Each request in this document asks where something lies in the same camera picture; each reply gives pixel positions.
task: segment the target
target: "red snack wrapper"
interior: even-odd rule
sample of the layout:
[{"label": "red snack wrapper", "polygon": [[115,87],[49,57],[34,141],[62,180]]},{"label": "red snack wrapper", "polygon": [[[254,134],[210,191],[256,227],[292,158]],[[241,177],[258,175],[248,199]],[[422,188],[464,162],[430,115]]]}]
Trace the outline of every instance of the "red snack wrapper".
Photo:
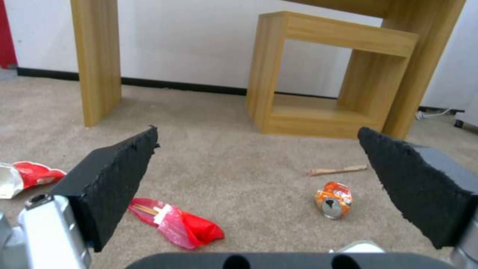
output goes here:
[{"label": "red snack wrapper", "polygon": [[0,163],[0,199],[11,199],[36,185],[56,183],[65,175],[62,170],[29,161]]},{"label": "red snack wrapper", "polygon": [[157,227],[170,242],[186,249],[224,238],[224,232],[214,222],[162,201],[133,198],[128,209],[141,221]]}]

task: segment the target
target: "beige carpet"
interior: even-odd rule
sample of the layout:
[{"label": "beige carpet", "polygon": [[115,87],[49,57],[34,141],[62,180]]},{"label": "beige carpet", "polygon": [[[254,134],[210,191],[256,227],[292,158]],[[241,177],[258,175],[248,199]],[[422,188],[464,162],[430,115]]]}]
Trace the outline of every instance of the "beige carpet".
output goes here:
[{"label": "beige carpet", "polygon": [[[31,160],[69,171],[91,150],[154,124],[157,150],[138,196],[157,198],[209,218],[226,239],[199,251],[327,252],[355,240],[373,240],[386,251],[446,259],[402,219],[373,172],[308,178],[311,167],[367,163],[355,140],[263,135],[246,115],[245,97],[123,86],[123,101],[95,128],[83,127],[79,83],[19,77],[0,81],[0,161]],[[476,170],[478,131],[452,126],[453,118],[413,126],[409,140],[442,149]],[[353,209],[331,221],[313,196],[326,181],[350,186]],[[0,201],[12,223],[28,197]],[[146,255],[181,251],[154,228],[126,213],[92,268],[123,268]]]}]

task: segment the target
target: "table leg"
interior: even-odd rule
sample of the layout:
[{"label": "table leg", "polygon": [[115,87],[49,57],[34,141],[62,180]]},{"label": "table leg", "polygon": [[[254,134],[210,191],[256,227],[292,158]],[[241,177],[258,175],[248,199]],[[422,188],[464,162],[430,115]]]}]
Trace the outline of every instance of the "table leg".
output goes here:
[{"label": "table leg", "polygon": [[121,100],[117,0],[71,0],[85,126]]},{"label": "table leg", "polygon": [[466,0],[394,0],[382,27],[419,34],[383,132],[404,139]]}]

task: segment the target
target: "black foam pad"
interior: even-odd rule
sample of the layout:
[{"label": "black foam pad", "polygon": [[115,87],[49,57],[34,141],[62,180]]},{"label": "black foam pad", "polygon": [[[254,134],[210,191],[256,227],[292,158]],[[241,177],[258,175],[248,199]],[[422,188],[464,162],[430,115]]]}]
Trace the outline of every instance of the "black foam pad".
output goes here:
[{"label": "black foam pad", "polygon": [[435,248],[456,246],[478,204],[478,178],[440,151],[363,127],[360,145],[395,206]]},{"label": "black foam pad", "polygon": [[51,195],[66,196],[83,239],[99,252],[113,235],[138,190],[154,148],[157,128],[95,149],[57,183]]}]

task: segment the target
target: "chopsticks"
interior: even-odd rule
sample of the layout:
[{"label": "chopsticks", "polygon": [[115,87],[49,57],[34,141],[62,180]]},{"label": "chopsticks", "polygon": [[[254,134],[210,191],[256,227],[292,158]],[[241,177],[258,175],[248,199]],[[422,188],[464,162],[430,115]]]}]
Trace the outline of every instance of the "chopsticks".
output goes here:
[{"label": "chopsticks", "polygon": [[140,204],[134,204],[133,208],[136,208],[139,211],[148,213],[148,214],[153,215],[153,216],[156,216],[158,214],[158,212],[156,210],[151,209],[151,208],[149,208],[147,206],[144,206],[144,205],[140,205]]}]

